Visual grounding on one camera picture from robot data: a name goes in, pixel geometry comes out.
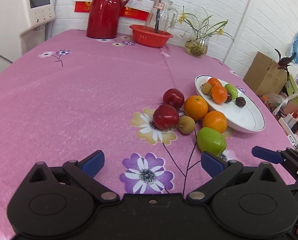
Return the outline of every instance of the white brick wall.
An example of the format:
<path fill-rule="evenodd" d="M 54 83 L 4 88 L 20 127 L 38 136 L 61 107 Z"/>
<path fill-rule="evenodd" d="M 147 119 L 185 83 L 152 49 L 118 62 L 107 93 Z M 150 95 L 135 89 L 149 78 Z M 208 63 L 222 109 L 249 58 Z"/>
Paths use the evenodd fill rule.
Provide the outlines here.
<path fill-rule="evenodd" d="M 248 0 L 171 0 L 174 7 L 181 12 L 182 6 L 185 6 L 187 12 L 195 14 L 198 18 L 204 19 L 205 14 L 201 6 L 203 6 L 209 14 L 213 14 L 212 21 L 219 22 L 229 19 L 225 31 L 234 36 L 237 32 L 238 25 L 241 21 L 242 14 L 246 8 Z M 57 0 L 56 16 L 57 19 L 53 25 L 53 35 L 69 29 L 86 30 L 88 14 L 75 13 L 73 0 Z M 131 34 L 130 24 L 144 24 L 144 21 L 129 18 L 120 18 L 118 31 L 124 34 Z M 174 38 L 170 43 L 183 46 L 186 38 L 180 37 L 184 33 L 185 25 L 177 24 L 170 32 Z M 228 37 L 213 37 L 210 39 L 208 54 L 212 57 L 224 60 L 225 55 L 231 45 Z"/>
<path fill-rule="evenodd" d="M 298 32 L 298 0 L 256 0 L 228 65 L 244 76 L 258 51 L 278 60 Z M 289 67 L 295 76 L 298 66 Z"/>

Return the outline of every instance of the glass vase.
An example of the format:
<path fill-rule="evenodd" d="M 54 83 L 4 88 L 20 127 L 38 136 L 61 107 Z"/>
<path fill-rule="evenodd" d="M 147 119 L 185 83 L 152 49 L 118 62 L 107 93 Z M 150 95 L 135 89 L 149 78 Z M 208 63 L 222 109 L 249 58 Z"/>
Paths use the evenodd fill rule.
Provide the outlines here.
<path fill-rule="evenodd" d="M 185 43 L 185 51 L 194 56 L 201 57 L 207 54 L 210 36 L 205 36 L 196 30 L 192 31 L 191 36 Z"/>

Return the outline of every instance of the green apple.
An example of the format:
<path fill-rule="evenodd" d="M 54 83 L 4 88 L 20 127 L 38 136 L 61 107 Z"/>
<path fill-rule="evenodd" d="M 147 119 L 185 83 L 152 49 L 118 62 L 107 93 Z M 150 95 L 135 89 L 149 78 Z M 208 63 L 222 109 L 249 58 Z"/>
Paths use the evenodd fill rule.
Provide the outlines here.
<path fill-rule="evenodd" d="M 208 151 L 217 157 L 227 148 L 227 142 L 222 134 L 209 127 L 200 129 L 197 142 L 202 152 Z"/>
<path fill-rule="evenodd" d="M 235 100 L 238 97 L 238 90 L 234 85 L 228 83 L 225 85 L 225 89 L 232 95 L 232 100 Z"/>

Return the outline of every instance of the red label on pitcher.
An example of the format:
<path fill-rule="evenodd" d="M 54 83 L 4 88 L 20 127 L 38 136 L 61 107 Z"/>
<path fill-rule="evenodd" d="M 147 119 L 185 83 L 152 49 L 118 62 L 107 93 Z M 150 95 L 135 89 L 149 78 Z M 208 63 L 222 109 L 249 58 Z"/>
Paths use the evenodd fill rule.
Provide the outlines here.
<path fill-rule="evenodd" d="M 162 2 L 154 2 L 154 4 L 153 4 L 154 8 L 157 8 L 157 9 L 160 9 L 160 10 L 163 10 L 164 6 L 165 6 L 165 4 L 162 3 Z"/>

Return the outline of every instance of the red kettle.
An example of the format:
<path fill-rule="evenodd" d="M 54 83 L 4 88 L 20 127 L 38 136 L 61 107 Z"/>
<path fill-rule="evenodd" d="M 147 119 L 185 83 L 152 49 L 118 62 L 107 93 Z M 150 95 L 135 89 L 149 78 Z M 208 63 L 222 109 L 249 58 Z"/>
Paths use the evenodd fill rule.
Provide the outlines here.
<path fill-rule="evenodd" d="M 113 39 L 117 37 L 121 8 L 129 0 L 92 0 L 90 7 L 87 37 Z"/>

